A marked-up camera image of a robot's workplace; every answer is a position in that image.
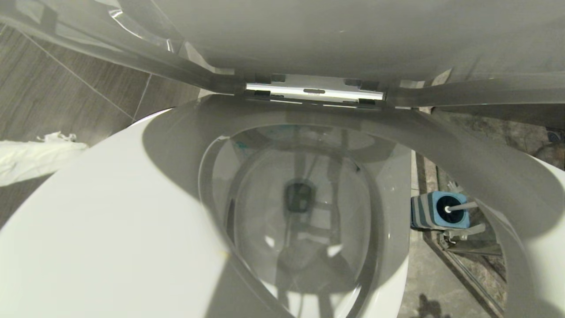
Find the toilet rim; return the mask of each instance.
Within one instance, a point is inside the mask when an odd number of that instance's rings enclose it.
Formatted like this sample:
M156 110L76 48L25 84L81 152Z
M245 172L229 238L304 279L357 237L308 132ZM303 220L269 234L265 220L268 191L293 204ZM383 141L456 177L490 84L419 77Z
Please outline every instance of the toilet rim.
M565 253L558 243L565 237L565 172L417 111L321 108L219 95L204 99L196 110L199 122L194 124L210 136L307 124L361 131L421 153L476 198L493 225L507 263L506 317L565 316L565 274L560 270ZM215 120L223 126L210 125ZM531 212L537 210L545 212L543 220Z

